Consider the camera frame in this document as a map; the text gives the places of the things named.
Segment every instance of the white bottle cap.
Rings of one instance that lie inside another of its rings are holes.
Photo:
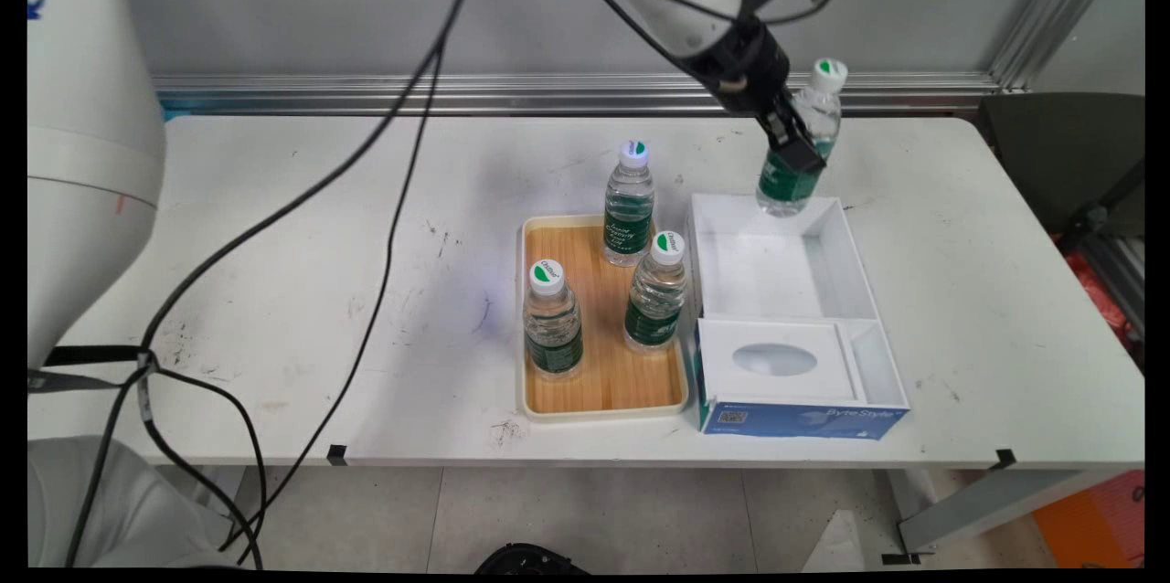
[[[528,283],[537,295],[556,295],[565,287],[565,269],[552,259],[539,259],[528,270]]]
[[[639,139],[632,139],[619,146],[618,157],[622,165],[635,170],[645,167],[651,162],[649,149],[647,149],[646,143]]]
[[[654,245],[651,246],[651,256],[661,266],[673,266],[682,261],[682,252],[686,248],[687,242],[681,235],[673,231],[660,231],[654,236]]]
[[[849,68],[840,60],[821,57],[812,67],[812,77],[808,84],[815,91],[825,94],[837,94],[845,87],[845,78],[849,75]]]

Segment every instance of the black tape mark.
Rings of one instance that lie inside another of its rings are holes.
[[[325,455],[325,459],[332,466],[350,466],[345,464],[345,446],[339,444],[331,444],[329,446],[329,454]]]
[[[999,458],[999,461],[992,465],[992,467],[987,471],[996,471],[997,468],[1007,468],[1013,464],[1016,464],[1016,454],[1012,453],[1011,448],[1000,448],[996,451],[996,457]]]
[[[922,564],[918,554],[882,554],[882,564]]]

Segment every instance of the water bottle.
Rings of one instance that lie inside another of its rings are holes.
[[[524,347],[537,370],[552,378],[567,377],[581,358],[577,296],[565,282],[565,269],[552,259],[542,259],[528,270]]]
[[[808,84],[793,98],[797,114],[804,119],[813,146],[825,160],[828,160],[837,142],[837,132],[841,129],[841,100],[838,92],[845,85],[848,73],[840,61],[827,57],[818,60]],[[763,211],[778,218],[796,215],[808,204],[823,171],[824,169],[796,172],[786,166],[778,153],[769,149],[764,169],[759,173],[759,185],[756,187],[756,201]]]
[[[605,258],[628,268],[646,254],[654,212],[654,179],[646,144],[629,140],[618,148],[618,166],[605,186]]]
[[[626,304],[626,345],[638,352],[662,350],[674,337],[687,293],[682,252],[687,244],[673,231],[659,232],[634,270]]]

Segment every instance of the white cardboard box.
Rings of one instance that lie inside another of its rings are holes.
[[[880,439],[909,411],[838,199],[782,219],[695,194],[687,232],[679,336],[703,432]]]

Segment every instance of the green bottle label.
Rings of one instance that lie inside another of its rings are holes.
[[[814,146],[821,158],[828,160],[828,155],[833,151],[833,140],[823,139]],[[817,188],[817,179],[823,171],[824,169],[815,172],[794,172],[786,166],[779,153],[769,149],[764,170],[759,173],[759,191],[777,201],[808,199]]]
[[[536,368],[548,372],[565,372],[572,369],[577,362],[580,362],[581,352],[585,350],[580,329],[577,330],[576,336],[569,339],[569,343],[552,347],[541,345],[525,334],[524,345],[528,348],[528,354],[532,357]]]
[[[670,341],[674,328],[679,324],[681,309],[665,318],[652,318],[634,306],[633,300],[626,303],[626,332],[642,345],[659,345]]]
[[[605,246],[618,254],[633,254],[646,248],[651,240],[651,217],[641,220],[619,220],[605,212]]]

